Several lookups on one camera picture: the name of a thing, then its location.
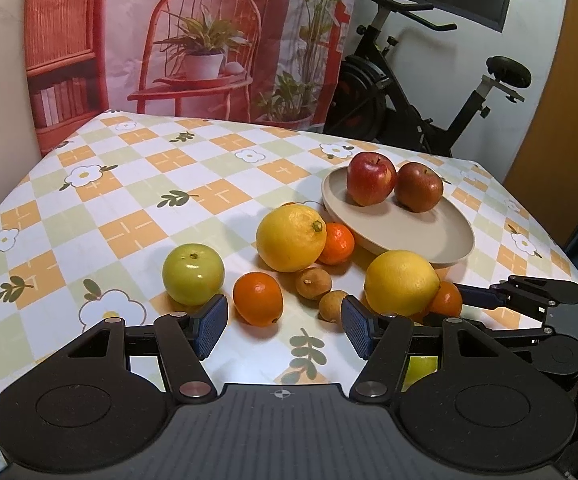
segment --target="beige plate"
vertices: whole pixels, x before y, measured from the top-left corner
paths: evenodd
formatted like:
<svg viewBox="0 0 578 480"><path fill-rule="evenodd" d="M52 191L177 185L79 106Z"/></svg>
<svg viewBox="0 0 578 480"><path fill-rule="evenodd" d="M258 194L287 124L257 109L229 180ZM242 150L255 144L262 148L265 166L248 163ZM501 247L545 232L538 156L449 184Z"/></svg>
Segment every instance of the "beige plate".
<svg viewBox="0 0 578 480"><path fill-rule="evenodd" d="M434 267L449 267L469 256L475 244L469 221L445 197L426 213L412 213L393 194L382 203L358 206L347 195L347 168L322 181L322 198L329 214L357 235L373 254L405 249L420 254Z"/></svg>

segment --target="red apple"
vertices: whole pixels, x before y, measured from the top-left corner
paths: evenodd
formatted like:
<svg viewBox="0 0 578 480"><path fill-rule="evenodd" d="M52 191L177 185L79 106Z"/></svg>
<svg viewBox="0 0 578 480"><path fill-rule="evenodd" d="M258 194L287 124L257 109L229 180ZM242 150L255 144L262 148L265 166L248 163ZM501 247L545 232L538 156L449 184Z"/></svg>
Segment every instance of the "red apple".
<svg viewBox="0 0 578 480"><path fill-rule="evenodd" d="M382 202L393 190L398 172L384 155L360 152L347 168L347 191L357 205Z"/></svg>
<svg viewBox="0 0 578 480"><path fill-rule="evenodd" d="M408 162L400 168L394 192L398 202L414 213L429 211L440 202L444 184L431 168Z"/></svg>

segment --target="orange fruit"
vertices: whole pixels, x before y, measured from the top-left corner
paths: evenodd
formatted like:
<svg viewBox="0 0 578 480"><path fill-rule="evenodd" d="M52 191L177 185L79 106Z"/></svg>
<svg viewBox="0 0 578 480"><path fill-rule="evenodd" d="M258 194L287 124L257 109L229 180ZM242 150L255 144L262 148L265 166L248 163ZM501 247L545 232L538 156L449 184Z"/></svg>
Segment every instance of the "orange fruit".
<svg viewBox="0 0 578 480"><path fill-rule="evenodd" d="M325 265L338 265L354 252L355 240L351 231L342 224L326 224L325 248L318 258Z"/></svg>
<svg viewBox="0 0 578 480"><path fill-rule="evenodd" d="M249 272L233 286L233 302L242 318L253 326L275 323L283 313L278 282L264 272Z"/></svg>
<svg viewBox="0 0 578 480"><path fill-rule="evenodd" d="M427 307L429 312L458 317L462 311L462 295L451 282L440 282L440 288Z"/></svg>

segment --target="red chair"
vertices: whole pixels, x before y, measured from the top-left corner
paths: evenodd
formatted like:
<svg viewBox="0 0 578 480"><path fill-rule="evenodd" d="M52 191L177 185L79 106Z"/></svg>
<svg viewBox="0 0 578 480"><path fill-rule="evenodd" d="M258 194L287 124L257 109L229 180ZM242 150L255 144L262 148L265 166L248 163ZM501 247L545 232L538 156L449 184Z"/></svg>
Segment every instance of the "red chair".
<svg viewBox="0 0 578 480"><path fill-rule="evenodd" d="M239 62L244 68L242 74L216 80L186 81L178 75L181 57L168 55L166 45L157 43L179 34L176 26L178 16L201 19L202 7L206 7L214 19L230 20L248 40L248 44L229 48L226 53L225 62ZM175 116L181 117L183 98L224 94L225 119L228 120L231 93L242 88L246 100L247 122L250 122L249 87L253 82L252 66L259 38L260 13L253 0L160 0L149 20L138 91L130 94L127 100L137 101L136 111L144 114L147 101L173 99ZM161 84L147 86L147 78Z"/></svg>

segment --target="floral tablecloth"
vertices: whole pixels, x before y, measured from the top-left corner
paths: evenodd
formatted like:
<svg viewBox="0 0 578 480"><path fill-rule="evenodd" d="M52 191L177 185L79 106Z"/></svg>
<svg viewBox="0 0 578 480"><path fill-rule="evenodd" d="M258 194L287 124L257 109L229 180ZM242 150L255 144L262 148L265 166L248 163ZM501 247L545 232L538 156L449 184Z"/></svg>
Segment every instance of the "floral tablecloth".
<svg viewBox="0 0 578 480"><path fill-rule="evenodd" d="M272 272L256 253L260 219L286 202L322 210L322 179L362 150L397 166L417 160L445 179L445 196L476 236L466 261L439 271L447 279L488 286L529 274L578 282L544 229L473 162L282 128L109 110L47 155L0 205L0 392L104 317L144 324L179 310L160 276L179 244L218 251L228 298L245 272ZM334 269L334 289L359 296L372 258L358 248L350 265ZM231 312L204 361L211 379L219 390L226 382L339 382L348 390L364 362L336 325L318 319L314 304L296 298L293 276L278 279L280 321L259 329ZM537 325L503 308L463 314L493 328ZM314 355L291 368L292 351L304 355L300 346ZM135 358L132 369L162 385L155 358Z"/></svg>

